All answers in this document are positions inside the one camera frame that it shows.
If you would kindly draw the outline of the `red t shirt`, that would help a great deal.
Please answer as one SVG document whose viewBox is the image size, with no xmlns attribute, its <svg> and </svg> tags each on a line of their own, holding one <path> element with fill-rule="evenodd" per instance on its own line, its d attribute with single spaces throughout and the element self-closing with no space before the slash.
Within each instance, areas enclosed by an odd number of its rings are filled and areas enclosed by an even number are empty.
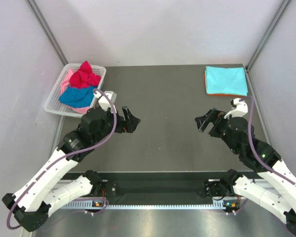
<svg viewBox="0 0 296 237">
<path fill-rule="evenodd" d="M 70 77 L 70 86 L 77 89 L 97 87 L 101 81 L 101 76 L 93 73 L 88 61 L 81 64 L 80 68 Z"/>
</svg>

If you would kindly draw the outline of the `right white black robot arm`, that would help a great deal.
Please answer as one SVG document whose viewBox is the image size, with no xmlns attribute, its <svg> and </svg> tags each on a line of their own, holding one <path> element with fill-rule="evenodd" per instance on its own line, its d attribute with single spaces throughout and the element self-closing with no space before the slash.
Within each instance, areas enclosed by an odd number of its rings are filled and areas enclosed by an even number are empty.
<svg viewBox="0 0 296 237">
<path fill-rule="evenodd" d="M 233 169 L 220 179 L 221 191 L 228 196 L 240 195 L 255 202 L 276 216 L 296 236 L 296 177 L 271 145 L 255 138 L 252 120 L 232 117 L 215 108 L 194 120 L 200 132 L 212 123 L 209 135 L 222 139 L 246 167 L 267 181 L 278 194 L 259 187 Z"/>
</svg>

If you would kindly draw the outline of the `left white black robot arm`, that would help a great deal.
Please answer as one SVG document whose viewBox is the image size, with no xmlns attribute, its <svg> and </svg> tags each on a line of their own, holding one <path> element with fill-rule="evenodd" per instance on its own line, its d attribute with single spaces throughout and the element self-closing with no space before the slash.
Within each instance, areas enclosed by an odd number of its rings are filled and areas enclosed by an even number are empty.
<svg viewBox="0 0 296 237">
<path fill-rule="evenodd" d="M 133 116 L 128 107 L 123 107 L 122 111 L 120 116 L 110 108 L 89 109 L 81 117 L 77 129 L 64 136 L 39 172 L 20 190 L 3 196 L 2 202 L 9 209 L 8 217 L 14 217 L 20 227 L 33 232 L 71 201 L 87 195 L 102 195 L 103 181 L 92 170 L 62 188 L 53 188 L 68 171 L 114 133 L 133 133 L 136 130 L 140 119 Z"/>
</svg>

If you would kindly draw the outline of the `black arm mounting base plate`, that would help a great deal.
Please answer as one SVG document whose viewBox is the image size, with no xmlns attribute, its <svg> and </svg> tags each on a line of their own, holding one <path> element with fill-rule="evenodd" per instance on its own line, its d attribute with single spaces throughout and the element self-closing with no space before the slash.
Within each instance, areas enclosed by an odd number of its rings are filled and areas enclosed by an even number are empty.
<svg viewBox="0 0 296 237">
<path fill-rule="evenodd" d="M 210 181 L 209 177 L 198 174 L 175 176 L 173 173 L 125 173 L 122 176 L 102 177 L 101 181 L 92 188 L 89 197 L 122 198 L 126 194 L 159 195 L 165 199 L 169 194 L 173 199 L 175 194 L 196 194 L 200 198 L 235 197 L 232 185 L 222 179 Z"/>
</svg>

